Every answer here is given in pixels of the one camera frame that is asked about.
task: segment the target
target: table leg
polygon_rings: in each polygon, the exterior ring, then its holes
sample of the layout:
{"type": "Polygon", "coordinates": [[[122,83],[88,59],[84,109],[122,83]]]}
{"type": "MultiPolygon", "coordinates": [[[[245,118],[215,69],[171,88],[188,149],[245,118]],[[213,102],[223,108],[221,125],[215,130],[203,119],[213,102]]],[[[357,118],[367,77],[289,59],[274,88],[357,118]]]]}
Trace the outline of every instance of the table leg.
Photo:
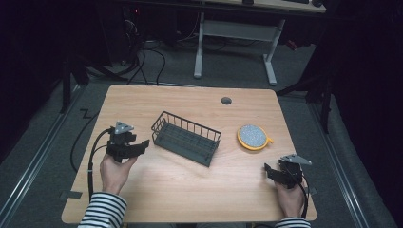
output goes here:
{"type": "Polygon", "coordinates": [[[284,27],[284,23],[285,23],[284,19],[279,21],[269,52],[268,54],[263,55],[264,65],[266,66],[266,73],[267,77],[269,78],[270,86],[275,86],[277,84],[276,75],[272,66],[272,58],[273,54],[275,53],[276,46],[278,44],[279,36],[281,35],[282,29],[284,27]]]}
{"type": "Polygon", "coordinates": [[[199,45],[198,52],[196,53],[196,63],[195,63],[195,78],[202,77],[202,38],[204,34],[204,12],[201,12],[201,21],[199,28],[199,45]]]}

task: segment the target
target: hand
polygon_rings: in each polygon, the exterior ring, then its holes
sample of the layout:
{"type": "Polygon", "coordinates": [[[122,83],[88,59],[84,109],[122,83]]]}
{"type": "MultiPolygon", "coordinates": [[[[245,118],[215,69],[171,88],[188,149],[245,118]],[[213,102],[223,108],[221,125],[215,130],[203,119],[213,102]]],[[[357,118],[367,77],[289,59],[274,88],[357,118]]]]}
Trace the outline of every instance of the hand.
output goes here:
{"type": "Polygon", "coordinates": [[[137,157],[130,158],[125,163],[119,163],[112,156],[105,154],[100,166],[103,184],[102,191],[119,195],[122,187],[127,182],[130,168],[136,160],[137,157]]]}
{"type": "Polygon", "coordinates": [[[282,184],[275,182],[276,188],[278,189],[278,202],[284,216],[290,217],[301,217],[301,209],[305,201],[305,196],[302,190],[296,184],[294,188],[287,189],[282,184]]]}

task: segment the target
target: person's arm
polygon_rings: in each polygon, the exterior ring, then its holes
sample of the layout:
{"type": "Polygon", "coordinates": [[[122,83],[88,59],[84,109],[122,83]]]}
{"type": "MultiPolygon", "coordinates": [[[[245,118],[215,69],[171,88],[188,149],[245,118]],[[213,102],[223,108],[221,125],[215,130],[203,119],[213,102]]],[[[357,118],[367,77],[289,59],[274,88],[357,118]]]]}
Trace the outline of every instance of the person's arm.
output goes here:
{"type": "Polygon", "coordinates": [[[105,154],[100,167],[103,190],[92,195],[79,228],[121,227],[127,204],[119,194],[136,160],[137,158],[131,158],[125,163],[119,163],[105,154]]]}
{"type": "Polygon", "coordinates": [[[285,219],[279,221],[275,227],[311,227],[307,220],[300,217],[305,196],[299,186],[296,185],[292,189],[287,189],[280,183],[275,182],[275,185],[278,190],[279,206],[285,216],[285,219]]]}

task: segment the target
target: metal rail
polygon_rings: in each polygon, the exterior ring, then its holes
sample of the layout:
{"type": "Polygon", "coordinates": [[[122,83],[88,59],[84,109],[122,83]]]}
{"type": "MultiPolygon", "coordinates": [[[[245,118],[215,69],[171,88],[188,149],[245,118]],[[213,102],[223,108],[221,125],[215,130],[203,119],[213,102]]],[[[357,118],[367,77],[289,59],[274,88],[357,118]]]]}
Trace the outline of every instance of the metal rail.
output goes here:
{"type": "Polygon", "coordinates": [[[15,211],[18,209],[18,206],[24,199],[24,196],[28,192],[37,174],[41,170],[42,165],[48,157],[52,143],[56,138],[58,132],[60,131],[63,123],[65,122],[68,113],[70,112],[73,105],[77,102],[79,97],[83,94],[83,92],[84,89],[79,87],[78,85],[74,87],[72,101],[69,108],[66,110],[65,113],[59,114],[55,123],[45,136],[44,141],[42,142],[32,161],[30,162],[28,168],[14,187],[14,190],[10,194],[9,199],[3,205],[0,211],[0,227],[7,227],[10,223],[15,211]]]}
{"type": "Polygon", "coordinates": [[[326,151],[328,152],[330,164],[335,172],[336,180],[338,182],[338,185],[340,186],[341,193],[346,200],[347,207],[349,208],[355,222],[355,227],[370,227],[368,225],[367,219],[365,218],[365,214],[361,209],[358,198],[356,197],[355,190],[350,184],[350,181],[347,178],[343,166],[338,159],[336,149],[333,146],[329,135],[323,131],[323,128],[320,124],[320,113],[317,106],[315,104],[308,104],[308,108],[311,111],[311,114],[315,117],[317,129],[320,131],[320,135],[322,136],[322,139],[326,144],[326,151]]]}

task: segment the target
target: white desk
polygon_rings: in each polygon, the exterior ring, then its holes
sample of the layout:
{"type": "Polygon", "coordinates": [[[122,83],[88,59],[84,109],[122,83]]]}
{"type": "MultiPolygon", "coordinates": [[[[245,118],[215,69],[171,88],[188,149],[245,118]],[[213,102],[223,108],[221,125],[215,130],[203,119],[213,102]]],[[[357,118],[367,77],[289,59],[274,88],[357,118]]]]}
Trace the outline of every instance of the white desk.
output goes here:
{"type": "MultiPolygon", "coordinates": [[[[202,1],[210,3],[225,3],[225,4],[239,4],[241,0],[207,0],[202,1]]],[[[304,12],[320,12],[323,13],[326,9],[321,6],[320,8],[314,7],[312,3],[300,4],[282,0],[255,0],[254,7],[272,8],[276,10],[297,10],[304,12]]],[[[200,29],[199,29],[199,45],[196,53],[195,63],[195,78],[202,76],[202,42],[204,35],[221,36],[237,39],[258,40],[271,42],[267,53],[263,55],[263,63],[266,66],[267,77],[271,86],[277,84],[276,75],[272,66],[272,58],[278,44],[278,39],[281,35],[285,20],[282,19],[278,22],[276,27],[258,26],[242,23],[232,23],[214,20],[204,20],[204,13],[201,13],[200,29]]]]}

